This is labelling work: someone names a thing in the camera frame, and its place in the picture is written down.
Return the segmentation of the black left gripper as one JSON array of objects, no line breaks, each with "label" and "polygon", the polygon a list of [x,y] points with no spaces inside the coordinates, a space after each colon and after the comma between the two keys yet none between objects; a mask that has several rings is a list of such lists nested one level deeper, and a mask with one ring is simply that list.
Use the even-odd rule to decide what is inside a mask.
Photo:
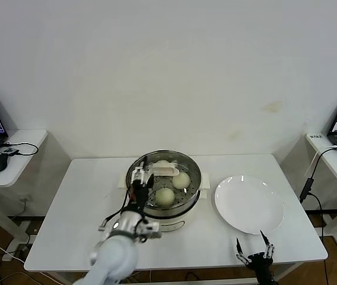
[{"label": "black left gripper", "polygon": [[139,214],[144,213],[144,208],[148,201],[149,189],[154,186],[154,174],[151,174],[146,182],[148,174],[148,171],[145,169],[146,166],[147,157],[144,156],[136,165],[131,175],[133,193],[129,205],[131,206],[132,211]]}]

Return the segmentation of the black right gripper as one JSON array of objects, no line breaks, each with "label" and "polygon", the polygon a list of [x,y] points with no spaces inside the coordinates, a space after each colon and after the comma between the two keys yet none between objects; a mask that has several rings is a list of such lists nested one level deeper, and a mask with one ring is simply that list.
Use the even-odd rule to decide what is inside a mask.
[{"label": "black right gripper", "polygon": [[259,252],[253,255],[246,257],[243,254],[241,244],[239,239],[236,239],[236,257],[240,260],[248,269],[252,270],[255,273],[258,284],[275,284],[275,280],[270,271],[270,266],[273,263],[273,254],[275,247],[273,243],[269,241],[263,231],[260,231],[261,237],[265,243],[265,251]]}]

